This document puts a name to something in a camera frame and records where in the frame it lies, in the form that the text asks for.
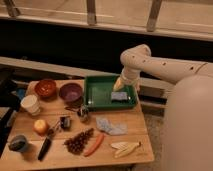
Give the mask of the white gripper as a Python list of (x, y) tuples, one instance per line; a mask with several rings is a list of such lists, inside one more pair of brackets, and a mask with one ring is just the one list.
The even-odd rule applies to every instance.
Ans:
[(135, 69), (123, 68), (120, 78), (118, 78), (113, 86), (114, 91), (119, 91), (124, 87), (124, 85), (135, 86), (136, 91), (140, 91), (140, 84), (138, 83), (140, 79), (140, 72)]

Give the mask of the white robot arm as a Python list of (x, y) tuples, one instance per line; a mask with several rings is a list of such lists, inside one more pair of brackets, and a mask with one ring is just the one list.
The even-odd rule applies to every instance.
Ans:
[(173, 85), (162, 133), (161, 171), (213, 171), (213, 63), (153, 57), (138, 45), (120, 55), (114, 88), (137, 85), (145, 72)]

